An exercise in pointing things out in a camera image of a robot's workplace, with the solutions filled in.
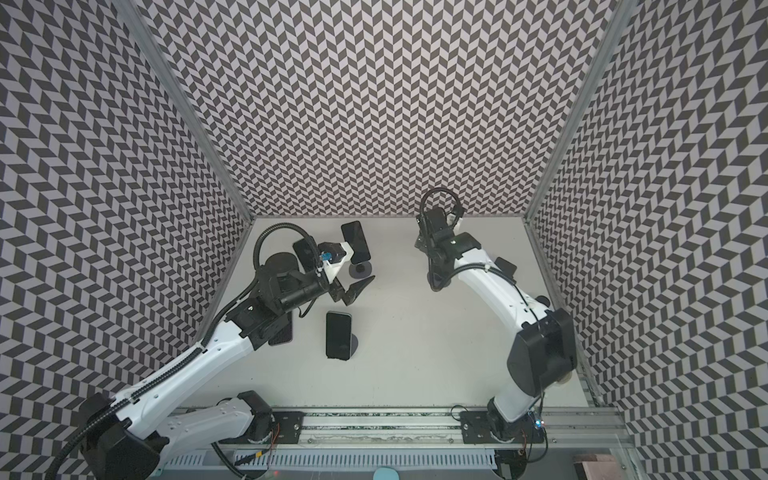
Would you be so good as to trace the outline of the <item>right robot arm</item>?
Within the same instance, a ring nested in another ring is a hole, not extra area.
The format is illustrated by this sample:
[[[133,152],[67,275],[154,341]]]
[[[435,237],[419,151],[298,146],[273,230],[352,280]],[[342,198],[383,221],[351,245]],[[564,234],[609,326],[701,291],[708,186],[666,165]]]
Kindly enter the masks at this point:
[[[419,200],[415,247],[428,259],[427,281],[440,292],[460,280],[496,314],[511,335],[506,359],[510,379],[487,405],[492,436],[511,442],[539,426],[533,414],[543,409],[545,390],[578,366],[572,316],[542,296],[525,293],[514,278],[516,266],[491,258],[467,232],[456,228],[465,209],[446,187],[427,190]]]

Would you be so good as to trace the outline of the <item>back right round stand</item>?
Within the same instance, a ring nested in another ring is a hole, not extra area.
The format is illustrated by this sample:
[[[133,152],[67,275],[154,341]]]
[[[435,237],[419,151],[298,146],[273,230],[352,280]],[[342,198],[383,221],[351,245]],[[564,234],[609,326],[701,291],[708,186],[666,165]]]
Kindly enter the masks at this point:
[[[439,292],[443,288],[450,285],[451,279],[449,275],[443,275],[441,272],[428,271],[427,281],[430,289],[433,292]]]

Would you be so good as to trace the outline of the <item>purple edged phone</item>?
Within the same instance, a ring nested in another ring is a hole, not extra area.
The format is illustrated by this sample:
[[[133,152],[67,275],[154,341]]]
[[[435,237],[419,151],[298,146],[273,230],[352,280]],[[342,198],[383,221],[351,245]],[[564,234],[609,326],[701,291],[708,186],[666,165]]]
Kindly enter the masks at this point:
[[[275,321],[275,331],[268,340],[270,346],[289,343],[293,339],[293,313],[287,312]]]

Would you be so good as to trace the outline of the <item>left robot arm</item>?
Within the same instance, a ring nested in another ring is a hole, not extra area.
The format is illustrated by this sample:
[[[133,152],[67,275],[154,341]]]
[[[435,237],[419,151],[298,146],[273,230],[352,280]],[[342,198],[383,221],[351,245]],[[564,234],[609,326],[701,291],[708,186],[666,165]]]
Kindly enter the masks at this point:
[[[338,275],[346,265],[369,261],[370,249],[360,222],[346,223],[341,231],[342,242],[319,243],[293,223],[266,228],[253,248],[253,279],[221,308],[202,339],[115,396],[95,394],[81,403],[79,426],[52,458],[46,478],[56,478],[74,451],[99,479],[146,479],[169,458],[206,443],[248,431],[266,436],[271,408],[254,391],[190,414],[173,412],[228,366],[290,327],[301,306],[312,307],[323,295],[345,305],[357,299],[372,280],[345,288]]]

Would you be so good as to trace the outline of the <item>black phone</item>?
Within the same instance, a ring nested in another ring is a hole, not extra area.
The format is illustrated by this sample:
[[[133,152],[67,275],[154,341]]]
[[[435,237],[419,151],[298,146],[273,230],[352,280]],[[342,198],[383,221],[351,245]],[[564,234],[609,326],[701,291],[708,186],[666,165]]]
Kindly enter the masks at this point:
[[[329,359],[347,361],[352,356],[352,316],[348,313],[326,314],[325,353]]]
[[[353,250],[350,260],[352,265],[362,264],[371,260],[370,249],[364,234],[363,226],[359,220],[348,222],[341,225],[344,241],[349,244]]]
[[[312,236],[309,239],[302,238],[294,242],[292,247],[306,273],[317,272],[322,268],[321,253]]]
[[[510,261],[499,256],[494,260],[494,264],[503,273],[504,276],[509,278],[512,282],[515,282],[517,266],[514,263],[511,263]]]

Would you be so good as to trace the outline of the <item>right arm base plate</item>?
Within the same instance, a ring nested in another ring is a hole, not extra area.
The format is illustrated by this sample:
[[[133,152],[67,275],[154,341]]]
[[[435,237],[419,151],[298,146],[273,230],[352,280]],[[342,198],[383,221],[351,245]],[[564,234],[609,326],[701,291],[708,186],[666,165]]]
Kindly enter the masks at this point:
[[[465,444],[544,443],[543,423],[533,412],[512,422],[486,410],[462,411],[459,419]]]

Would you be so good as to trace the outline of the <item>brown box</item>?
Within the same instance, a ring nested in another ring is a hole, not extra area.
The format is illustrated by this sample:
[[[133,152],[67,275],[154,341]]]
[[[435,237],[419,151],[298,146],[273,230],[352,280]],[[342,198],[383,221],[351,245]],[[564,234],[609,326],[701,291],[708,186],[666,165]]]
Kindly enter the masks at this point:
[[[578,480],[623,480],[624,470],[613,455],[579,454],[573,458]]]

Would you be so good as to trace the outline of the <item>aluminium front rail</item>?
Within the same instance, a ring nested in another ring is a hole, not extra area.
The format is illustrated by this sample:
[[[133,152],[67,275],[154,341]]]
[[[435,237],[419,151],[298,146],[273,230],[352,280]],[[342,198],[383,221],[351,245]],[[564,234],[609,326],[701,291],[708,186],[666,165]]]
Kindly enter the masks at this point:
[[[617,448],[633,441],[621,416],[611,408],[547,407],[535,414],[544,428],[543,444],[465,444],[459,414],[480,408],[302,408],[305,419],[297,448],[459,448],[510,449]],[[274,445],[268,442],[271,413],[252,414],[241,401],[132,425],[136,436],[169,438],[176,452],[226,444]]]

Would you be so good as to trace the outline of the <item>teal round button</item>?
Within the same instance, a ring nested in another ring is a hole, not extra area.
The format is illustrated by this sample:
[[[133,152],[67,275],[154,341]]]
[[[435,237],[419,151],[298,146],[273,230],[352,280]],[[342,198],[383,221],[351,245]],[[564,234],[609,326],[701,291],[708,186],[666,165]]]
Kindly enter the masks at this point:
[[[400,475],[393,468],[380,467],[373,472],[372,480],[400,480]]]

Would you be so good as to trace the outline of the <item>back middle round stand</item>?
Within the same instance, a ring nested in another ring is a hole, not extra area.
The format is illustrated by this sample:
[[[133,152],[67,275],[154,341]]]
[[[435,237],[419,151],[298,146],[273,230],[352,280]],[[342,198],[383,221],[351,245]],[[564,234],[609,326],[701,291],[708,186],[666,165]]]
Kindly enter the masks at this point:
[[[354,264],[349,267],[349,275],[353,279],[365,279],[371,276],[372,272],[372,264],[369,261]]]

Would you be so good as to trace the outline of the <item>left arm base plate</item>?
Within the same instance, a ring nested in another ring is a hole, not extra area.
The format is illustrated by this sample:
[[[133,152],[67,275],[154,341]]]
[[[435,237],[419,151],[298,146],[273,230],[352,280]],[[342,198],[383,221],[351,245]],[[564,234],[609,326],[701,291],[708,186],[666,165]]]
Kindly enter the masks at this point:
[[[299,443],[305,413],[299,410],[273,411],[268,427],[268,442],[274,445]]]

